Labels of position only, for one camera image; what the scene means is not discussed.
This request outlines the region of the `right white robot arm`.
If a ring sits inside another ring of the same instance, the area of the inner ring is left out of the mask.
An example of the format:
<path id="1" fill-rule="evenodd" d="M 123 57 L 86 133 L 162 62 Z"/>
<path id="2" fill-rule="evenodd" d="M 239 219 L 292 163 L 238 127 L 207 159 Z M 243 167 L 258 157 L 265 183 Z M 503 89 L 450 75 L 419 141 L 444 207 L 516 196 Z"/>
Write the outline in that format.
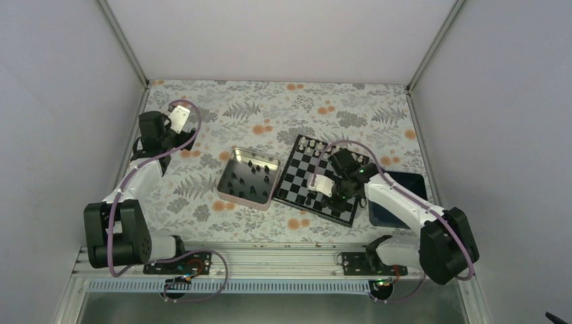
<path id="1" fill-rule="evenodd" d="M 428 202 L 377 163 L 360 165 L 346 148 L 331 155 L 329 161 L 339 180 L 314 174 L 308 182 L 310 190 L 324 195 L 324 204 L 338 209 L 351 198 L 366 199 L 414 232 L 409 239 L 382 236 L 369 243 L 365 258 L 369 272 L 381 275 L 390 266 L 412 267 L 440 285 L 474 276 L 480 253 L 461 209 Z"/>

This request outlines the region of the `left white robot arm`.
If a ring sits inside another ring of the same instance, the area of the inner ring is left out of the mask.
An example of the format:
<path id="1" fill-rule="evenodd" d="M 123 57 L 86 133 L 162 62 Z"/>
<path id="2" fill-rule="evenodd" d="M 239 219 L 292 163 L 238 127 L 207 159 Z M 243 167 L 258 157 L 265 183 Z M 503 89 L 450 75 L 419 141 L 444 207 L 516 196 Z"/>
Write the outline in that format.
<path id="1" fill-rule="evenodd" d="M 169 115 L 149 111 L 139 116 L 140 137 L 126 175 L 101 202 L 84 209 L 88 260 L 95 269 L 155 260 L 170 273 L 186 268 L 188 255 L 177 248 L 175 236 L 151 235 L 143 202 L 166 173 L 171 154 L 191 149 L 195 131 L 183 130 L 189 116 L 190 110 L 181 105 Z"/>

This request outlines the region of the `black white chessboard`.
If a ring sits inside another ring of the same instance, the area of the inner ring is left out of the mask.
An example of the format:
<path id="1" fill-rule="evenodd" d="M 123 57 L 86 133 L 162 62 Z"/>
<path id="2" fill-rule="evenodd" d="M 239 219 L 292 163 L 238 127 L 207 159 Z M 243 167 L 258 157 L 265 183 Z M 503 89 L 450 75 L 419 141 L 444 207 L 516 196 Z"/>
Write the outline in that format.
<path id="1" fill-rule="evenodd" d="M 322 206 L 323 194 L 308 190 L 308 181 L 311 180 L 315 171 L 332 180 L 340 178 L 328 160 L 332 153 L 338 151 L 336 146 L 327 149 L 322 159 L 318 158 L 327 145 L 327 142 L 298 135 L 273 193 L 273 198 L 296 209 L 313 213 L 345 227 L 351 227 L 359 207 L 357 203 L 354 203 L 353 198 L 348 201 L 345 212 L 336 213 Z M 310 206 L 305 205 L 308 198 L 312 200 Z"/>

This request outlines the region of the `blue plastic box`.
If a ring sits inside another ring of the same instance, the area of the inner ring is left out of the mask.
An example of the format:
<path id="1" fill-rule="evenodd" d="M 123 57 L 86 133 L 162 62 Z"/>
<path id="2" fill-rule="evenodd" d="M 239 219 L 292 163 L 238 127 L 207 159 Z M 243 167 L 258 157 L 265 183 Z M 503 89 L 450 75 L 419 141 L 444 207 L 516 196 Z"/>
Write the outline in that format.
<path id="1" fill-rule="evenodd" d="M 385 175 L 407 194 L 383 184 L 380 175 L 373 177 L 365 186 L 370 223 L 380 227 L 410 228 L 418 232 L 420 208 L 408 198 L 412 196 L 420 201 L 428 200 L 424 177 L 418 173 L 399 171 L 387 171 Z"/>

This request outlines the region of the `floral table mat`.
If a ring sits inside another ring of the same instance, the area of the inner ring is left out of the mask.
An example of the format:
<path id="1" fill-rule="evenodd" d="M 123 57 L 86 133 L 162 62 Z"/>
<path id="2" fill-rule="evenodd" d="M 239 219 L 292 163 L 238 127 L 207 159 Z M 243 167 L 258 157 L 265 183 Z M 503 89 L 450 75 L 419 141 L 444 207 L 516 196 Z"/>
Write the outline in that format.
<path id="1" fill-rule="evenodd" d="M 188 126 L 201 125 L 193 148 L 180 151 L 145 202 L 151 232 L 189 242 L 368 243 L 408 229 L 375 227 L 358 209 L 351 227 L 273 202 L 267 211 L 219 198 L 216 186 L 236 148 L 286 162 L 299 135 L 325 142 L 353 141 L 374 151 L 390 171 L 426 174 L 403 85 L 225 80 L 153 80 L 149 111 L 166 112 L 176 99 L 200 109 Z"/>

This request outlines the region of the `left aluminium frame post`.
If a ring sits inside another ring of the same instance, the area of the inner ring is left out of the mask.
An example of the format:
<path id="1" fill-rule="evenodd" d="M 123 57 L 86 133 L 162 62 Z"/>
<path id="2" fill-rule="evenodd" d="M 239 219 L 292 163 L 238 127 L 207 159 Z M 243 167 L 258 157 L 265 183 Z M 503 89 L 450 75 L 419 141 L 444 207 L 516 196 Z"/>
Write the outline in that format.
<path id="1" fill-rule="evenodd" d="M 143 85 L 143 87 L 147 87 L 148 86 L 148 78 L 146 77 L 144 70 L 142 69 L 142 66 L 140 65 L 140 62 L 138 61 L 134 50 L 132 49 L 131 45 L 129 44 L 129 41 L 125 35 L 125 33 L 123 32 L 119 20 L 117 19 L 117 17 L 115 16 L 115 14 L 113 13 L 113 10 L 111 8 L 111 6 L 109 5 L 109 2 L 106 0 L 97 0 L 96 1 L 99 5 L 99 7 L 101 8 L 103 15 L 108 23 L 108 25 L 110 26 L 113 35 L 115 36 L 115 38 L 117 39 L 117 41 L 119 42 L 119 46 L 121 47 L 121 50 L 123 51 L 123 53 L 125 54 L 131 68 L 133 69 L 137 79 L 140 81 L 140 83 Z"/>

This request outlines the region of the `aluminium frame post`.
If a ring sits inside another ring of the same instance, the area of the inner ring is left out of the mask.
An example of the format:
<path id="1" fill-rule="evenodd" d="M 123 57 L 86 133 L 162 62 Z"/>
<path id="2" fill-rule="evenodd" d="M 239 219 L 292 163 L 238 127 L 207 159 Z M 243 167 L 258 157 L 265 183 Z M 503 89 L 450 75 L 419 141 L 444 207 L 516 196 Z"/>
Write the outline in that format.
<path id="1" fill-rule="evenodd" d="M 414 89 L 418 85 L 420 79 L 422 78 L 426 68 L 430 64 L 434 54 L 437 52 L 438 48 L 440 47 L 441 42 L 444 40 L 446 35 L 448 34 L 449 30 L 452 28 L 453 24 L 457 20 L 457 17 L 461 13 L 462 9 L 465 7 L 467 0 L 455 0 L 453 6 L 449 10 L 445 20 L 441 24 L 440 28 L 436 36 L 433 38 L 428 50 L 424 54 L 420 64 L 416 68 L 409 84 L 407 85 L 407 93 L 409 95 L 413 94 Z"/>
<path id="2" fill-rule="evenodd" d="M 129 41 L 125 35 L 125 33 L 123 32 L 119 20 L 117 19 L 117 17 L 115 16 L 115 14 L 113 13 L 113 10 L 111 8 L 111 6 L 109 5 L 109 2 L 106 0 L 97 0 L 96 1 L 99 5 L 99 7 L 101 8 L 103 15 L 108 23 L 108 25 L 110 26 L 113 35 L 115 36 L 115 38 L 117 39 L 117 41 L 119 42 L 119 46 L 121 47 L 121 50 L 123 51 L 123 53 L 125 54 L 131 68 L 133 69 L 137 79 L 140 81 L 140 83 L 143 85 L 143 87 L 147 87 L 148 86 L 148 78 L 146 77 L 144 70 L 142 69 L 142 66 L 140 65 L 140 62 L 138 61 L 134 50 L 132 49 L 131 45 L 129 44 Z"/>

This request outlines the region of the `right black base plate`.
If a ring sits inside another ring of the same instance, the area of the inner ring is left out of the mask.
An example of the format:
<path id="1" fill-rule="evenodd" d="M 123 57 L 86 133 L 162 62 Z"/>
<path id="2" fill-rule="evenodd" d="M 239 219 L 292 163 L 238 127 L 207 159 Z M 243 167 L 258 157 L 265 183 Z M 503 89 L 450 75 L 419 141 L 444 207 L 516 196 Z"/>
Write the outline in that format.
<path id="1" fill-rule="evenodd" d="M 388 266 L 378 263 L 365 252 L 341 252 L 337 256 L 345 276 L 396 276 L 408 275 L 407 267 Z"/>

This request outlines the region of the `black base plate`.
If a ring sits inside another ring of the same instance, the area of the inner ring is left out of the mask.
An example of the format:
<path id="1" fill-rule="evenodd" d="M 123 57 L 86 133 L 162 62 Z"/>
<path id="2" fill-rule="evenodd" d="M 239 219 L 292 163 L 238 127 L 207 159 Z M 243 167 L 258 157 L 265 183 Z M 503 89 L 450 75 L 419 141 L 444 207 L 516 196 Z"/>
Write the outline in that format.
<path id="1" fill-rule="evenodd" d="M 337 256 L 345 276 L 396 276 L 408 275 L 407 267 L 388 266 L 378 263 L 365 252 L 341 252 Z"/>
<path id="2" fill-rule="evenodd" d="M 155 263 L 145 265 L 143 273 L 146 275 L 208 275 L 210 271 L 212 253 L 196 252 L 172 263 Z"/>

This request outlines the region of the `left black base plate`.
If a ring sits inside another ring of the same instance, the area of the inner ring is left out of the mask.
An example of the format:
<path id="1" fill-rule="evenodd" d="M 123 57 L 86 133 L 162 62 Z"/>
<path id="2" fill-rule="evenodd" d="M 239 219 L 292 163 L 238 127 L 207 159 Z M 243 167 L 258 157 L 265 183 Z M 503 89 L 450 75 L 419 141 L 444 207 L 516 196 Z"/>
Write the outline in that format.
<path id="1" fill-rule="evenodd" d="M 155 263 L 145 265 L 143 273 L 146 275 L 208 275 L 210 271 L 212 253 L 196 252 L 172 263 Z"/>

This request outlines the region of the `aluminium front rail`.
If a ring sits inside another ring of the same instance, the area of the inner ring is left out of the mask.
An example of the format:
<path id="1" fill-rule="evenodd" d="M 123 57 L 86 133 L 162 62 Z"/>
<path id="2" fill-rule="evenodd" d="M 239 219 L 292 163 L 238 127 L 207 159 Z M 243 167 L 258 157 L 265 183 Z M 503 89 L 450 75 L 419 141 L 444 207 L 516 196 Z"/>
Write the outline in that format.
<path id="1" fill-rule="evenodd" d="M 343 252 L 360 252 L 361 244 L 213 244 L 228 264 L 213 254 L 208 275 L 200 279 L 385 279 L 385 275 L 346 276 Z"/>

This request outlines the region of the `right aluminium frame post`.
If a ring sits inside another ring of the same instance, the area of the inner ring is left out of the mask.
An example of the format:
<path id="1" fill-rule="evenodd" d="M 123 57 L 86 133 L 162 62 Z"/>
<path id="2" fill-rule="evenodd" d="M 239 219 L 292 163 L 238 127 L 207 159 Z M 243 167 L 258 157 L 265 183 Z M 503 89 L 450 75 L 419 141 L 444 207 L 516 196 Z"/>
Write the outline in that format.
<path id="1" fill-rule="evenodd" d="M 434 54 L 437 52 L 438 48 L 440 47 L 441 42 L 444 40 L 446 35 L 448 34 L 449 30 L 452 28 L 453 24 L 457 20 L 457 17 L 461 13 L 462 9 L 465 7 L 467 0 L 455 0 L 453 6 L 449 10 L 445 20 L 441 24 L 440 28 L 436 36 L 433 38 L 428 50 L 424 54 L 420 64 L 416 68 L 409 84 L 407 85 L 407 93 L 409 95 L 413 94 L 414 89 L 418 85 L 420 79 L 422 78 L 426 68 L 430 64 Z"/>

